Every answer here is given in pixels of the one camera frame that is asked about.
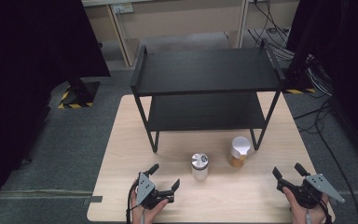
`silver lid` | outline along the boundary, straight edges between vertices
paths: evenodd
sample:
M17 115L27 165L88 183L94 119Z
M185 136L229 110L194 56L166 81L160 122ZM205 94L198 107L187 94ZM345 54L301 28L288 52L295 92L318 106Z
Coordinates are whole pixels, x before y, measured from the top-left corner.
M204 170L208 167L208 157L203 153L196 153L191 158L191 164L196 170Z

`power outlet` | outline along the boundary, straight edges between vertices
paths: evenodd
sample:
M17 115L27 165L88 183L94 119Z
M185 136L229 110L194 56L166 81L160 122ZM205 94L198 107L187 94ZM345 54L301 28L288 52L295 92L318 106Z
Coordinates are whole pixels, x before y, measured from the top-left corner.
M110 7L116 14L133 12L132 3L117 3L110 5Z

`lower shelf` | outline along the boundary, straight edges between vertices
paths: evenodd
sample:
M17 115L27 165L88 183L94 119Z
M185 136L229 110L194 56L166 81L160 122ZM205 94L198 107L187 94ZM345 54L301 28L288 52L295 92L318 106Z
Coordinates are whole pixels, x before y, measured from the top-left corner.
M151 132L262 129L263 111L255 92L154 96Z

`light wood tabletop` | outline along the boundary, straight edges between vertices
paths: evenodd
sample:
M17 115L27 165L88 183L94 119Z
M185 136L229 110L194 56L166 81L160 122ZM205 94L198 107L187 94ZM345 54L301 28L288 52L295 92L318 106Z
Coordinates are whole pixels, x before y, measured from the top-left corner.
M272 97L272 92L258 93L265 116ZM142 100L147 114L150 98ZM158 190L171 189L178 178L181 184L175 202L167 204L156 223L289 223L289 203L276 190L272 170L277 166L295 185L303 180L294 168L296 162L312 175L315 170L284 98L274 109L260 149L251 148L240 169L228 162L237 136L251 139L249 130L160 133L158 152L153 153L133 95L123 96L93 192L94 199L102 196L102 200L91 199L88 219L124 222L132 182L139 172L158 163L159 169L150 176ZM203 181L191 173L191 157L198 152L209 158L209 175Z

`yellow and black hazard tape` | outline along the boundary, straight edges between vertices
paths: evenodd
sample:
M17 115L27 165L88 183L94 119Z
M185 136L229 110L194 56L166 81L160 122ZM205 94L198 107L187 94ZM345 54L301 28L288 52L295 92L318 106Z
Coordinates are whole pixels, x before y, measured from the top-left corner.
M302 89L302 90L283 90L283 93L315 93L315 89Z
M70 87L66 90L66 92L63 94L63 97L61 99L60 105L58 106L59 109L64 109L64 108L82 108L82 107L91 107L92 106L92 102L90 103L85 103L84 105L79 105L79 104L64 104L63 102L65 101L66 97L68 97L69 94L69 90Z

